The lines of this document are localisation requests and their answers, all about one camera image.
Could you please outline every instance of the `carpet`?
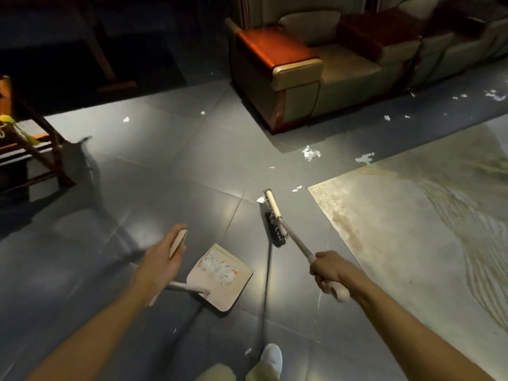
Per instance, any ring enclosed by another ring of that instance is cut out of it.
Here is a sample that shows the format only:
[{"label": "carpet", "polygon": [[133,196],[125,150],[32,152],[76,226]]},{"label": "carpet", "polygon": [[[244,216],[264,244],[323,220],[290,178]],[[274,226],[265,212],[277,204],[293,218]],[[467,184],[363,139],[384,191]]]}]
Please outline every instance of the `carpet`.
[{"label": "carpet", "polygon": [[309,188],[365,273],[508,379],[508,116]]}]

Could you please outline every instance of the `pants leg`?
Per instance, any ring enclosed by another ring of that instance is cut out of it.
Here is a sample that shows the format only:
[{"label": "pants leg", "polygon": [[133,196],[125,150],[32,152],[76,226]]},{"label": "pants leg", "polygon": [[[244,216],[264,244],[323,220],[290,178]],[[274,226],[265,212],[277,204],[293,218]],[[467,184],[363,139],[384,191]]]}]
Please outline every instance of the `pants leg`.
[{"label": "pants leg", "polygon": [[223,364],[215,364],[194,381],[236,381],[233,371]]},{"label": "pants leg", "polygon": [[277,373],[275,369],[267,364],[266,362],[258,362],[256,366],[252,368],[245,381],[278,381]]}]

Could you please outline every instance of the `broom handle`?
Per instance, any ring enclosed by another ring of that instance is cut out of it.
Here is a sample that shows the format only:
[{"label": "broom handle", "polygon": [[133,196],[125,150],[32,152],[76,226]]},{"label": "broom handle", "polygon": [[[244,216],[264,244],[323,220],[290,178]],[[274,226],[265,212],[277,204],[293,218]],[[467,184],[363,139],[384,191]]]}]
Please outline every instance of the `broom handle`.
[{"label": "broom handle", "polygon": [[[314,261],[317,259],[316,256],[313,254],[312,251],[309,250],[309,248],[303,243],[303,241],[296,235],[293,230],[284,222],[283,218],[279,216],[277,218],[277,221],[282,225],[282,227],[287,231],[288,235],[293,239],[295,244],[298,246],[298,248],[302,251],[303,255],[307,258],[307,261],[309,264],[313,264]],[[330,291],[330,294],[333,295],[333,297],[339,301],[339,302],[345,302],[348,301],[350,296],[349,290],[341,283],[335,282],[335,281],[328,281],[325,279],[325,283],[328,287],[328,290]]]}]

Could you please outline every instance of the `left hand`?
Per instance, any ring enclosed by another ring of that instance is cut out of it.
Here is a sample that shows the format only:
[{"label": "left hand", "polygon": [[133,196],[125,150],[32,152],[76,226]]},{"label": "left hand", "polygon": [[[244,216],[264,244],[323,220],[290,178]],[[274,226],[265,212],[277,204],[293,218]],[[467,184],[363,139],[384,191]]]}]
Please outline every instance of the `left hand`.
[{"label": "left hand", "polygon": [[178,273],[186,246],[181,245],[177,248],[171,259],[169,249],[178,233],[186,228],[186,224],[175,224],[161,242],[146,250],[143,262],[139,265],[131,285],[132,289],[140,292],[146,299],[146,304]]}]

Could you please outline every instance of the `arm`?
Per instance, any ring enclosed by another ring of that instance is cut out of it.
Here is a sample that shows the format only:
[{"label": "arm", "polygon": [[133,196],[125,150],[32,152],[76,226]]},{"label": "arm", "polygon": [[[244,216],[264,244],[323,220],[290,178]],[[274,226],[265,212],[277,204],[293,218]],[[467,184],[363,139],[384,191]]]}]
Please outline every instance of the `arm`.
[{"label": "arm", "polygon": [[141,309],[176,276],[185,246],[180,246],[171,259],[169,249],[185,227],[175,225],[160,243],[146,250],[130,287],[57,346],[26,381],[94,380]]},{"label": "arm", "polygon": [[478,365],[400,307],[359,268],[334,251],[316,254],[310,273],[346,286],[410,381],[492,381]]}]

